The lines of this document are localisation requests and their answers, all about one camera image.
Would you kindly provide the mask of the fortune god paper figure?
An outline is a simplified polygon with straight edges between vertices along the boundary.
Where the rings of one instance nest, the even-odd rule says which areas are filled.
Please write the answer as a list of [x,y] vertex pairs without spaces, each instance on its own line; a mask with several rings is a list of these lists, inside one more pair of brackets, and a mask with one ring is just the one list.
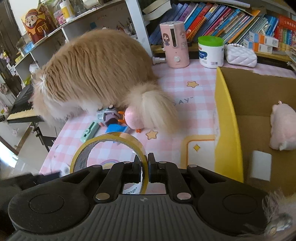
[[52,14],[44,4],[38,5],[36,9],[28,10],[22,18],[22,22],[33,44],[36,44],[56,29]]

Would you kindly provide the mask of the blue toy piece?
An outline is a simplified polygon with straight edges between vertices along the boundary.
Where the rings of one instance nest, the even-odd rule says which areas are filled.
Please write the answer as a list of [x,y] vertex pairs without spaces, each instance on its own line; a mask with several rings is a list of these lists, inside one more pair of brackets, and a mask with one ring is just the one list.
[[118,123],[111,123],[105,133],[112,133],[112,132],[121,132],[121,133],[128,133],[129,127],[128,126],[123,126]]

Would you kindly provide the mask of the fluffy orange white cat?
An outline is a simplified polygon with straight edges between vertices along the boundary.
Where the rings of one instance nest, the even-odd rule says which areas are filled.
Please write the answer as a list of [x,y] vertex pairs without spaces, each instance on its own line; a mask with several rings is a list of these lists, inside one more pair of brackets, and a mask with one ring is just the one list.
[[178,112],[158,79],[152,58],[137,40],[117,30],[92,30],[63,45],[36,72],[33,109],[54,124],[80,110],[132,106],[145,128],[174,133]]

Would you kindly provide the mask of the row of colourful books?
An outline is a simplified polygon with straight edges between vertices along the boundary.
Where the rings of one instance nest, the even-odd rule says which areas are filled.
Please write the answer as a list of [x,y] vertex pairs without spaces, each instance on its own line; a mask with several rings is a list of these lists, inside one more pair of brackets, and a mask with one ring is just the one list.
[[248,7],[226,4],[222,1],[181,1],[172,4],[160,22],[182,21],[190,51],[197,50],[201,36],[221,37],[225,43],[238,43],[256,22],[271,12],[276,18],[295,15],[295,1],[247,1]]

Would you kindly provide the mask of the white jar green lid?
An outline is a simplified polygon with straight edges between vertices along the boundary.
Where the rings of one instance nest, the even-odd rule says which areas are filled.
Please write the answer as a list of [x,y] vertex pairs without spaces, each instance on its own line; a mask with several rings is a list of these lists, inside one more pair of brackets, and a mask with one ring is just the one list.
[[198,38],[200,64],[206,68],[216,69],[224,64],[224,40],[215,36]]

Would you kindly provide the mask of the black electronic keyboard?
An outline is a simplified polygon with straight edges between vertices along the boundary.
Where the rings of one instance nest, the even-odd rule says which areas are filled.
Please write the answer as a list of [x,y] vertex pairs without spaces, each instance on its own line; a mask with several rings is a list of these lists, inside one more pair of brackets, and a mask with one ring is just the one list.
[[33,110],[33,102],[31,101],[33,92],[34,89],[31,84],[23,88],[6,118],[8,123],[38,123],[43,121]]

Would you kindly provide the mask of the yellow cardboard box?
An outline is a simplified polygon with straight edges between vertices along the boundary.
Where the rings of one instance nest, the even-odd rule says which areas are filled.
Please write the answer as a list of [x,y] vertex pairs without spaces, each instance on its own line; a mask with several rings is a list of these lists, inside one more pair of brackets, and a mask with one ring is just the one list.
[[[267,192],[281,189],[288,196],[295,194],[295,151],[269,145],[270,115],[278,101],[295,108],[294,78],[217,68],[215,172]],[[251,176],[254,151],[271,154],[271,163],[257,170],[270,175],[265,180]]]

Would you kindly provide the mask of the white quilted handbag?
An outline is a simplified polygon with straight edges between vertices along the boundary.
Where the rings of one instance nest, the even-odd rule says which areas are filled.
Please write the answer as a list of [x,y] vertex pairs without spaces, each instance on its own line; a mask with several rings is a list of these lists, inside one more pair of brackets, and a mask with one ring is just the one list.
[[224,45],[225,58],[229,64],[246,67],[257,65],[257,55],[252,49],[245,48],[240,44]]

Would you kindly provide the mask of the pink plush duck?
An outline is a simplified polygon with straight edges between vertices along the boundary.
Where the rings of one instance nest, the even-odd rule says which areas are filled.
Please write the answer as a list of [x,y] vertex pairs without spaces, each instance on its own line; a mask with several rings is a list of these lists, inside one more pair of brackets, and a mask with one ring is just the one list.
[[118,120],[120,123],[124,123],[137,133],[142,132],[144,129],[144,123],[142,117],[134,107],[129,106],[125,111],[118,111],[118,113],[121,117]]

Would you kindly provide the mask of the pink plush pig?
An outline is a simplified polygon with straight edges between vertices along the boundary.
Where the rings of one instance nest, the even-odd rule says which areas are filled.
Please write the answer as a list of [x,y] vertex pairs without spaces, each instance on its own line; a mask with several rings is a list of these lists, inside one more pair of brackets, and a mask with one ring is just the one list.
[[273,105],[270,124],[270,147],[280,151],[295,150],[295,110],[288,104],[278,101],[278,104]]

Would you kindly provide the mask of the white rectangular eraser block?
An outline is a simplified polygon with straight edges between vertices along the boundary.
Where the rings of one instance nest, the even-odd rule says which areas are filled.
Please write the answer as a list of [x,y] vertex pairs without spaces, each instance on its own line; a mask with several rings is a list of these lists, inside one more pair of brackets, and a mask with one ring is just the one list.
[[253,151],[250,164],[250,178],[270,181],[272,155],[261,151]]

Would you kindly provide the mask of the yellow tape roll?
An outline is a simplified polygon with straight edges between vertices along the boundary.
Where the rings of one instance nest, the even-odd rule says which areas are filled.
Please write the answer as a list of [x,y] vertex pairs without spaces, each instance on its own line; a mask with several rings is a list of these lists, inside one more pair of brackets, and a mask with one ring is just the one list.
[[119,162],[140,161],[140,182],[124,185],[124,194],[145,194],[148,186],[148,161],[142,143],[128,133],[105,133],[86,141],[76,151],[70,165],[70,173],[92,165],[110,169]]

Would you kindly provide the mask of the grey toy truck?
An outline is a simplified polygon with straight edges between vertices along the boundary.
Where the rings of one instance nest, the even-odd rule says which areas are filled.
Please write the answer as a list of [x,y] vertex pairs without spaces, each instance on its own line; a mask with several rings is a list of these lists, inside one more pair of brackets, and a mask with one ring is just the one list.
[[110,124],[118,123],[118,120],[121,119],[121,116],[114,105],[99,109],[96,112],[96,117],[99,125],[102,127],[108,127]]

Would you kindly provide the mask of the white bookshelf frame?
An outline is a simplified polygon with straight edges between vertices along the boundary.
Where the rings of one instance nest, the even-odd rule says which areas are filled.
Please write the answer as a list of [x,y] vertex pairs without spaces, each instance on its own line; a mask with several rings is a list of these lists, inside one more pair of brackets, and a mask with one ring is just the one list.
[[132,35],[147,51],[149,56],[153,56],[147,29],[145,27],[142,11],[137,0],[127,1],[103,1],[100,5],[95,5],[86,12],[69,20],[60,26],[64,34],[65,41],[81,36],[93,29],[116,29],[126,27],[132,23],[135,34]]

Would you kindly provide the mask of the orange white medicine boxes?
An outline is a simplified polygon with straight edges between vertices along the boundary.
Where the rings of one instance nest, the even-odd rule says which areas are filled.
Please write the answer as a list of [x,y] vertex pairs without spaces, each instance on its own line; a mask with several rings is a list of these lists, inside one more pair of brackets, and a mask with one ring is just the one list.
[[271,54],[278,47],[278,39],[249,31],[249,37],[243,40],[243,46],[254,52]]

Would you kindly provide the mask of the pink cartoon humidifier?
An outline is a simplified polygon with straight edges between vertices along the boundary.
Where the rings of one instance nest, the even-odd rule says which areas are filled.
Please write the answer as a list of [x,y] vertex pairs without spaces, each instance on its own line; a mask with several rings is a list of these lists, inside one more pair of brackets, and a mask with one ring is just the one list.
[[170,68],[187,67],[190,60],[184,22],[164,22],[159,27],[168,66]]

